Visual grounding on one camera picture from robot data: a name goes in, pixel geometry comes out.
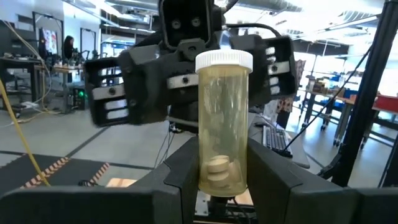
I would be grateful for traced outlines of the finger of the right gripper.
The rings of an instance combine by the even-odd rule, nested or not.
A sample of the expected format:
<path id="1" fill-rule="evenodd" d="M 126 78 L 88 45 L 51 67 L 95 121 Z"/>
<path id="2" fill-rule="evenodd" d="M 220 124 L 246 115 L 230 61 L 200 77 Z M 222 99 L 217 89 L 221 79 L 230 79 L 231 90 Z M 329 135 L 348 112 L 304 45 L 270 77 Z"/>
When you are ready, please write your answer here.
<path id="1" fill-rule="evenodd" d="M 128 124 L 158 123 L 167 116 L 167 107 L 162 102 L 165 77 L 160 71 L 159 57 L 158 45 L 131 47 L 119 55 Z"/>
<path id="2" fill-rule="evenodd" d="M 266 78 L 267 74 L 267 55 L 268 44 L 259 35 L 242 35 L 229 38 L 232 49 L 243 50 L 253 57 L 252 73 L 249 75 L 249 106 L 263 105 L 269 101 L 269 88 Z"/>

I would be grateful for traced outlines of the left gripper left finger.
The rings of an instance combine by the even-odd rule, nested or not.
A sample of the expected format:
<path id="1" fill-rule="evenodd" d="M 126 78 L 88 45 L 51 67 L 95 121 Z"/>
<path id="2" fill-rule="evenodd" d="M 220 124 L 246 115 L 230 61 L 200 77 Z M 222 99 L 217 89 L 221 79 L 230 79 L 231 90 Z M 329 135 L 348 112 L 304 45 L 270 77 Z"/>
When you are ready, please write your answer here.
<path id="1" fill-rule="evenodd" d="M 130 206 L 141 223 L 192 223 L 199 179 L 198 138 L 192 137 L 161 165 L 135 182 Z"/>

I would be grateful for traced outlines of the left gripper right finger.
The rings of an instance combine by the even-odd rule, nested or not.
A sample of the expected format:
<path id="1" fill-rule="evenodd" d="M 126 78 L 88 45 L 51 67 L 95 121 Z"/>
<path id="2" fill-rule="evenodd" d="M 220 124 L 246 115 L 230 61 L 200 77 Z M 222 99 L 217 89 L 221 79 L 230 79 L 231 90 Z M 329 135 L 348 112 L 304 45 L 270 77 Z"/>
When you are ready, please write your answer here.
<path id="1" fill-rule="evenodd" d="M 259 223 L 350 223 L 358 194 L 248 140 L 248 189 Z"/>

